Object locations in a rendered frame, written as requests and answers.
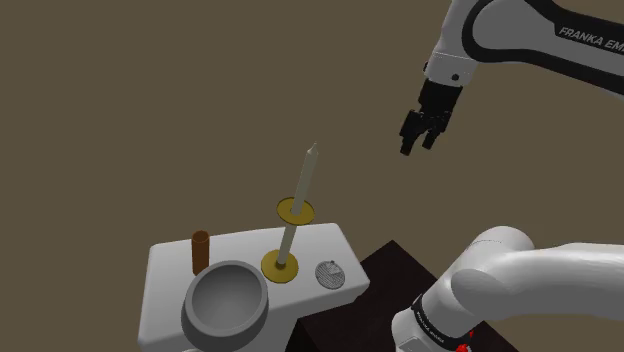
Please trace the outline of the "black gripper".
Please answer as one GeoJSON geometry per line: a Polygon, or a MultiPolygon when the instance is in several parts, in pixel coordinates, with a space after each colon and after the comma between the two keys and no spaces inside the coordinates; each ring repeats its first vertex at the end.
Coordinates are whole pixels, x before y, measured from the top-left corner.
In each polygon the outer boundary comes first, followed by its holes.
{"type": "Polygon", "coordinates": [[[415,141],[426,131],[422,147],[430,150],[446,131],[462,86],[449,86],[426,79],[418,97],[419,112],[410,110],[402,124],[400,153],[409,156],[415,141]]]}

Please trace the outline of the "silver round disc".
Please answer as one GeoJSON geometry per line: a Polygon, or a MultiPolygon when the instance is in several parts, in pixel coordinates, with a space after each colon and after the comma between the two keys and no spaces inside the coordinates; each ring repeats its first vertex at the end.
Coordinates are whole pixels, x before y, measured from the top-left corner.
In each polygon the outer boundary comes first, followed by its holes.
{"type": "Polygon", "coordinates": [[[322,287],[330,290],[341,288],[346,281],[344,270],[333,260],[320,262],[315,268],[315,277],[322,287]]]}

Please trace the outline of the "dark robot stand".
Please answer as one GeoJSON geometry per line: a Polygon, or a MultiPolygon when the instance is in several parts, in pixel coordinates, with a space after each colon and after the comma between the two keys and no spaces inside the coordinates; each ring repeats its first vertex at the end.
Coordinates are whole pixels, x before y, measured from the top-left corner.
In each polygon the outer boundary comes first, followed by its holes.
{"type": "Polygon", "coordinates": [[[361,265],[370,284],[354,302],[300,318],[285,352],[395,352],[391,321],[436,277],[391,240],[361,265]]]}

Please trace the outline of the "brown cup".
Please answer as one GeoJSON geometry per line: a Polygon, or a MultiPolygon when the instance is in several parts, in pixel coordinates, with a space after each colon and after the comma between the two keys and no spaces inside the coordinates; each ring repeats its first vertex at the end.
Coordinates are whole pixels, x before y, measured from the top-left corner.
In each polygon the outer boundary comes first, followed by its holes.
{"type": "Polygon", "coordinates": [[[198,230],[191,237],[192,272],[198,275],[209,266],[210,235],[205,230],[198,230]]]}

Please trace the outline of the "grey bowl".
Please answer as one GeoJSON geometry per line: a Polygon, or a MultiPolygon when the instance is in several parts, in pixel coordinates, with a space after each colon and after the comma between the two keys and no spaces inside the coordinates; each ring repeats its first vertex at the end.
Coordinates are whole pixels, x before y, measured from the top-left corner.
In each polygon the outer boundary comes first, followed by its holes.
{"type": "Polygon", "coordinates": [[[237,352],[260,333],[268,310],[264,275],[246,262],[226,260],[192,280],[181,308],[181,326],[201,352],[237,352]]]}

